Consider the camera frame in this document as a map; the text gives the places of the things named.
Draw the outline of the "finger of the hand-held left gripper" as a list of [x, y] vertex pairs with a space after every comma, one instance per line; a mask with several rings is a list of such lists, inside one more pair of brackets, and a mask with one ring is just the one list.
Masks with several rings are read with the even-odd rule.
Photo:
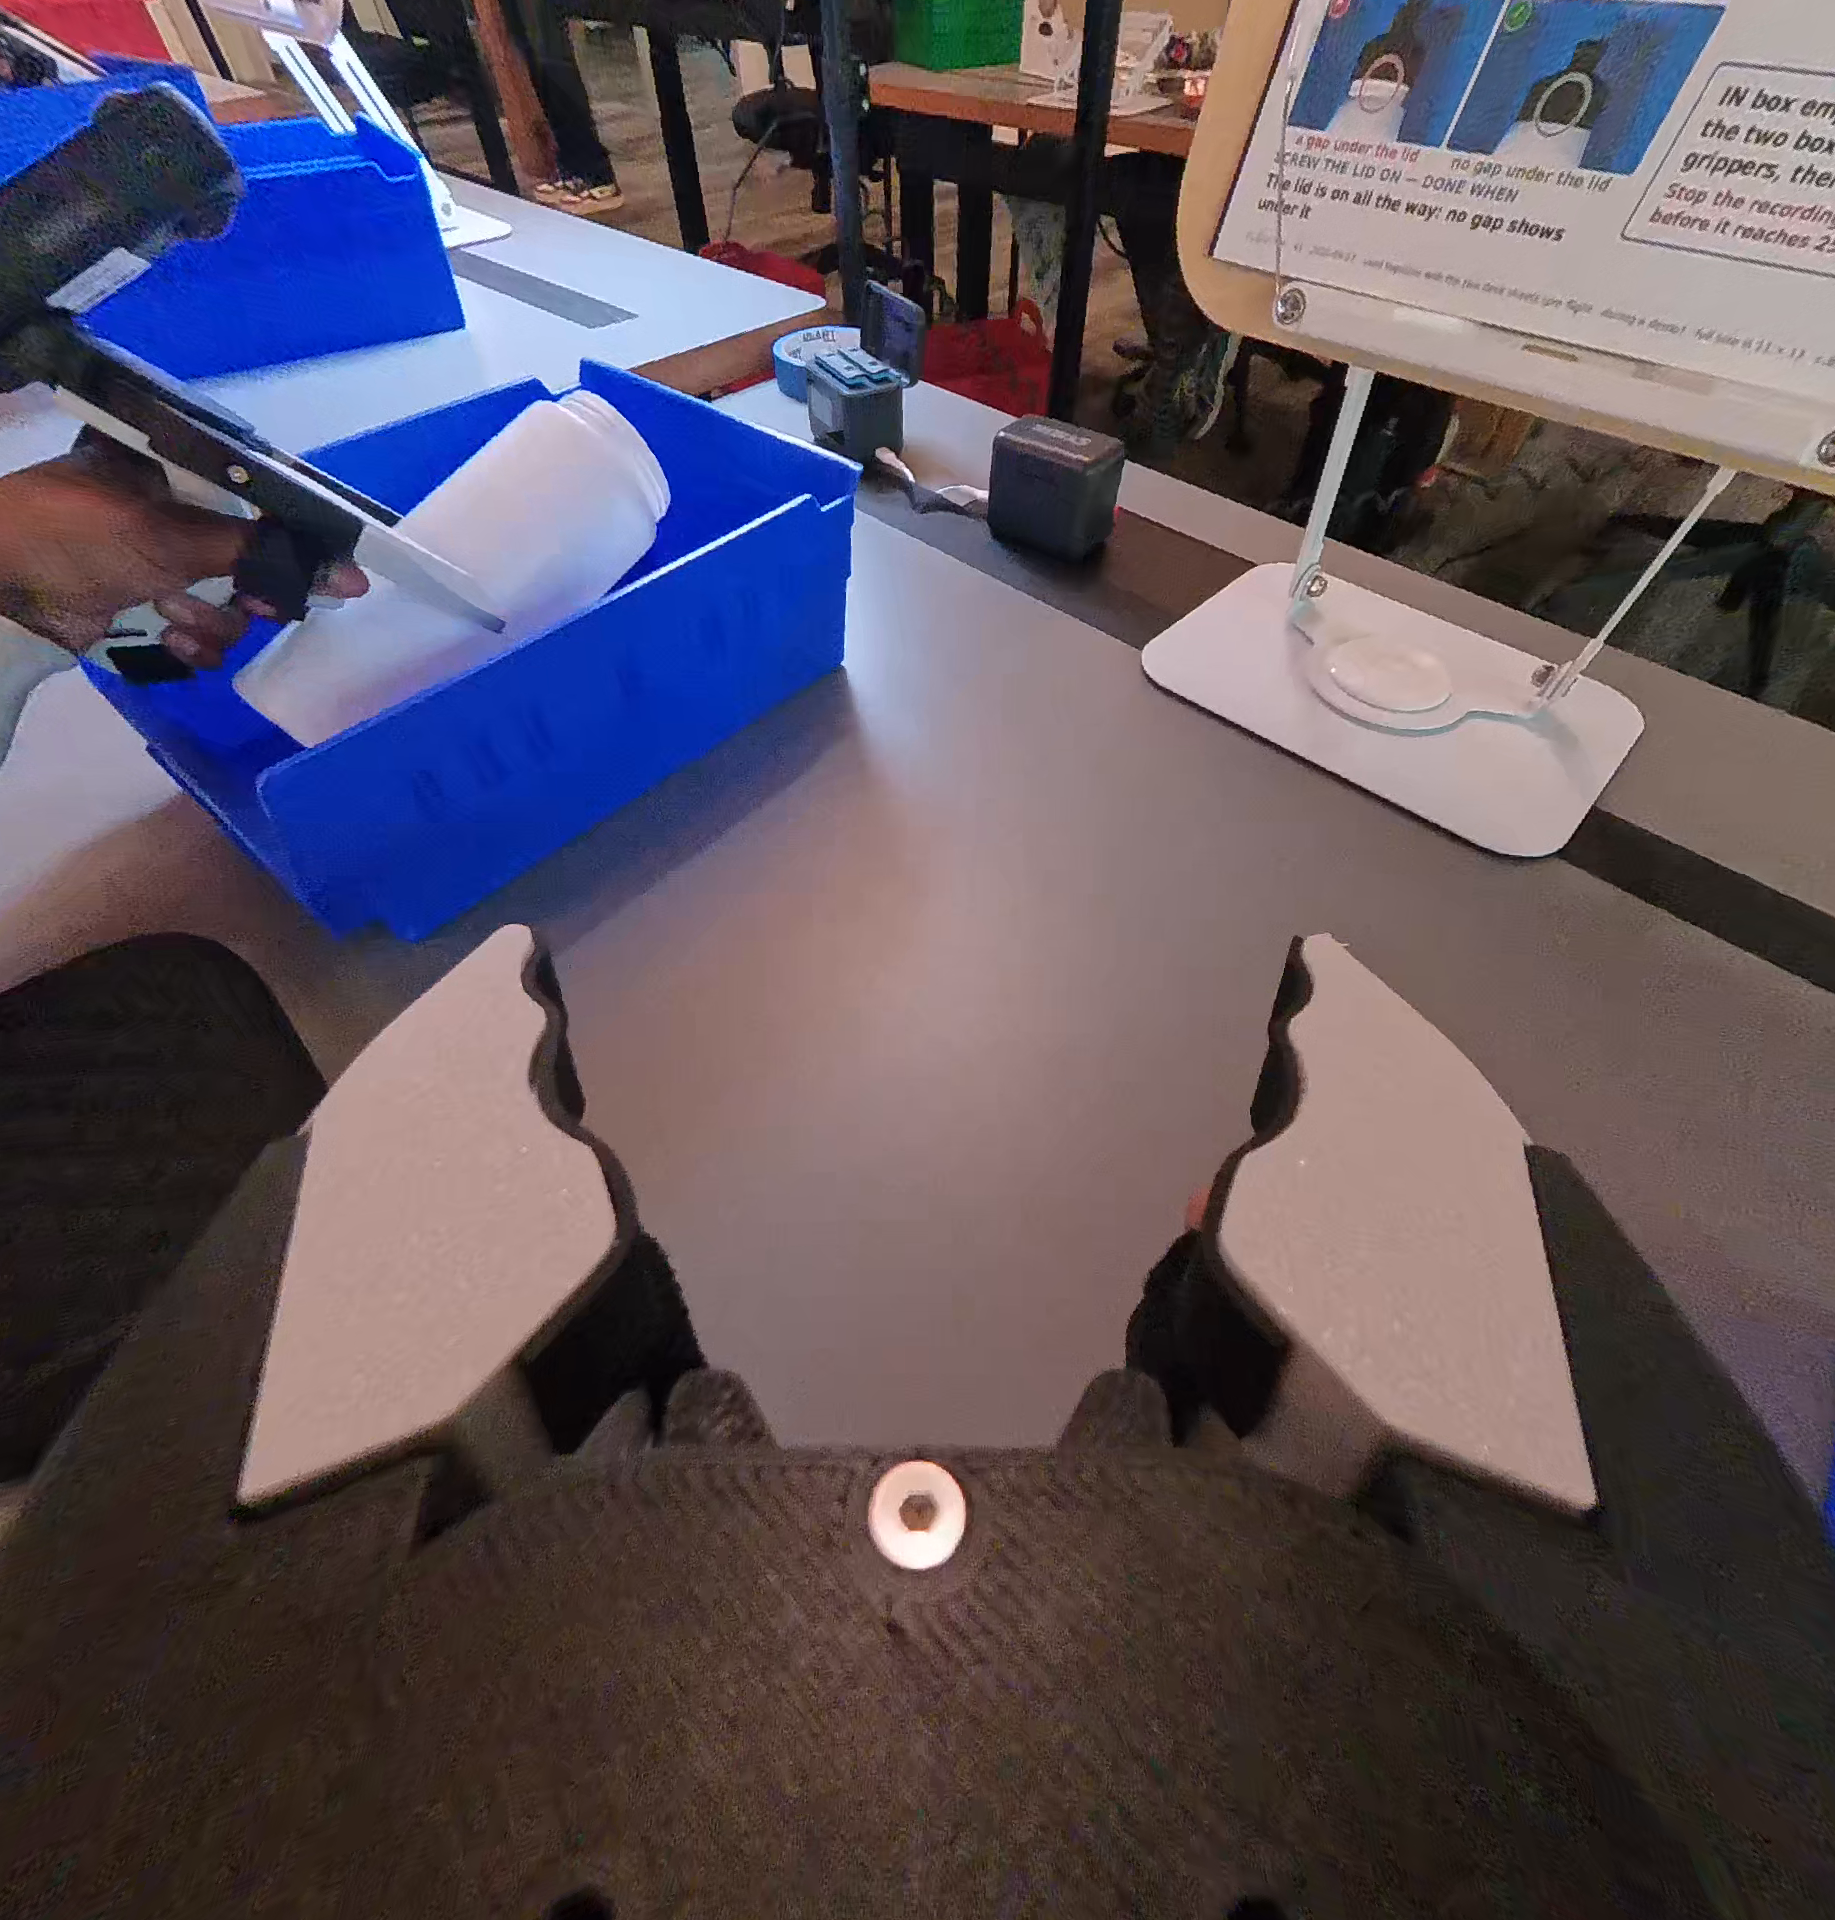
[[480, 630], [505, 630], [505, 613], [491, 607], [488, 586], [468, 568], [458, 568], [458, 566], [425, 553], [419, 542], [405, 542], [399, 522], [382, 522], [382, 518], [365, 515], [354, 566], [371, 580], [402, 586], [425, 607], [440, 607], [452, 619], [474, 619]]

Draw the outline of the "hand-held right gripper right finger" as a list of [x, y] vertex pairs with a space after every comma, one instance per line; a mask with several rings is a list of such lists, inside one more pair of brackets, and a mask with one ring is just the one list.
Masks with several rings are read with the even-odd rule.
[[1527, 1128], [1337, 939], [1293, 939], [1213, 1271], [1282, 1338], [1241, 1452], [1323, 1493], [1421, 1458], [1595, 1513]]

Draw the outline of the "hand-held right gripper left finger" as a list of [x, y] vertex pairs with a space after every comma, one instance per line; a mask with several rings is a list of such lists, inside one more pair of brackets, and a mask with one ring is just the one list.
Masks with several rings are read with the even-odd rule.
[[332, 1083], [237, 1506], [294, 1506], [405, 1458], [488, 1493], [541, 1471], [522, 1361], [634, 1232], [561, 1064], [547, 944], [497, 926]]

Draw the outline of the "white plastic bottle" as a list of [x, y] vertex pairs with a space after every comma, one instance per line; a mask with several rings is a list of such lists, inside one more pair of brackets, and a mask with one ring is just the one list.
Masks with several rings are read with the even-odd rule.
[[272, 637], [237, 691], [319, 747], [507, 648], [594, 613], [657, 542], [670, 478], [624, 411], [594, 389], [528, 403], [458, 462], [402, 534], [474, 580], [488, 630], [399, 580]]

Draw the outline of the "person's left hand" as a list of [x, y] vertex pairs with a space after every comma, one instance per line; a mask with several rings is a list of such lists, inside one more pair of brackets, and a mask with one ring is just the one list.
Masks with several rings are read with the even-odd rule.
[[121, 444], [0, 476], [0, 619], [65, 654], [92, 654], [130, 607], [155, 607], [175, 657], [226, 665], [252, 619], [279, 613], [252, 589], [226, 607], [194, 596], [199, 580], [237, 580], [247, 549], [247, 518], [177, 502]]

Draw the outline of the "white document stand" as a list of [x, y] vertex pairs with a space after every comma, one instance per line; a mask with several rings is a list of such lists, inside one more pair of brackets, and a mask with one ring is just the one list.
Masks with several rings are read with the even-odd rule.
[[264, 37], [264, 51], [279, 53], [293, 83], [309, 92], [319, 124], [334, 134], [354, 134], [360, 117], [338, 104], [334, 83], [319, 73], [319, 53], [326, 53], [332, 73], [345, 83], [354, 104], [419, 156], [419, 173], [425, 173], [448, 250], [511, 233], [511, 223], [468, 213], [452, 196], [452, 185], [428, 168], [425, 143], [413, 142], [413, 130], [402, 124], [402, 111], [392, 104], [392, 92], [371, 73], [371, 59], [360, 53], [338, 0], [194, 0], [192, 12], [207, 21], [229, 18], [229, 21], [252, 27]]

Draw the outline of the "blue tape roll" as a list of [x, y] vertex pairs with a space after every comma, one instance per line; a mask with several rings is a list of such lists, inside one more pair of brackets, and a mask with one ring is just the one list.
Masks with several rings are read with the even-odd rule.
[[803, 323], [803, 330], [778, 332], [768, 342], [778, 389], [803, 408], [814, 355], [854, 351], [854, 346], [861, 346], [854, 323]]

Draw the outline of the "dark battery charger case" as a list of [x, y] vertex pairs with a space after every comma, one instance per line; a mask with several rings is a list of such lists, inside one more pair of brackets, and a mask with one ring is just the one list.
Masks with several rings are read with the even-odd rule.
[[864, 346], [810, 355], [810, 433], [854, 462], [906, 453], [906, 389], [911, 375]]

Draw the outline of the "instruction sign on white stand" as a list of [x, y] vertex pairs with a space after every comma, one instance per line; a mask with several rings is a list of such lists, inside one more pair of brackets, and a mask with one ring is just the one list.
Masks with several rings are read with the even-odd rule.
[[[1293, 566], [1263, 566], [1203, 613], [1184, 613], [1146, 648], [1146, 674], [1475, 847], [1546, 860], [1569, 847], [1647, 730], [1638, 707], [1591, 674], [1607, 637], [1735, 476], [1835, 494], [1835, 384], [1742, 351], [1662, 355], [1657, 342], [1559, 342], [1216, 263], [1269, 83], [1286, 59], [1286, 12], [1228, 18], [1179, 203], [1179, 250], [1216, 323], [1343, 366], [1337, 424]], [[1377, 375], [1669, 444], [1714, 462], [1714, 478], [1669, 522], [1662, 556], [1626, 589], [1602, 637], [1550, 665], [1336, 568], [1329, 522]]]

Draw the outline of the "black office chair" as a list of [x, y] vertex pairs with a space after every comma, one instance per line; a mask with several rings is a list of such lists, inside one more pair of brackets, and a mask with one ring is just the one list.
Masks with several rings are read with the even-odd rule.
[[758, 156], [781, 156], [787, 168], [814, 178], [814, 213], [838, 209], [838, 143], [830, 143], [830, 111], [822, 88], [803, 83], [764, 83], [747, 88], [732, 111], [732, 130], [747, 142], [747, 161], [732, 185], [727, 233], [739, 231], [739, 196], [753, 178]]

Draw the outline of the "dark grey box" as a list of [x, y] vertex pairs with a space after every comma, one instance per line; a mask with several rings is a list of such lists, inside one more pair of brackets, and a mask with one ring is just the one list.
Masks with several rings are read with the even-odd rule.
[[1010, 416], [990, 462], [990, 528], [1004, 549], [1090, 566], [1118, 528], [1128, 444], [1060, 416]]

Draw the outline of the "black tripod stand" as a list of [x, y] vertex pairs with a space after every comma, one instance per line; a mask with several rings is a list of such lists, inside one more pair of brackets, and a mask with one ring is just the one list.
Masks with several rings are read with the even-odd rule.
[[[864, 213], [861, 213], [861, 53], [850, 27], [850, 0], [822, 0], [822, 59], [825, 59], [825, 111], [838, 143], [838, 277], [841, 277], [841, 323], [861, 323], [864, 299]], [[1085, 53], [1078, 53], [1078, 130], [1068, 161], [1068, 267], [1060, 267], [1060, 313], [1051, 346], [1051, 416], [1078, 416], [1085, 384], [1085, 332], [1090, 332], [1090, 289], [1092, 289], [1092, 244], [1097, 244], [1097, 168], [1102, 134], [1118, 104], [1118, 44], [1119, 44], [1119, 0], [1092, 0], [1085, 12]]]

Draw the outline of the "green plastic bin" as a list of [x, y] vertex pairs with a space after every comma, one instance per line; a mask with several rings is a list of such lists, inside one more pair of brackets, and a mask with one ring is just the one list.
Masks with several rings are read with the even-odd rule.
[[922, 73], [1018, 69], [1053, 77], [1068, 51], [1060, 0], [894, 0], [894, 59]]

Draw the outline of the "printed instruction sheet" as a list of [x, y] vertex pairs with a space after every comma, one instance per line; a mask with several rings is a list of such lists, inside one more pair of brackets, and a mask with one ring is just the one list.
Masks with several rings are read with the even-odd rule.
[[1216, 263], [1835, 384], [1835, 0], [1293, 4]]

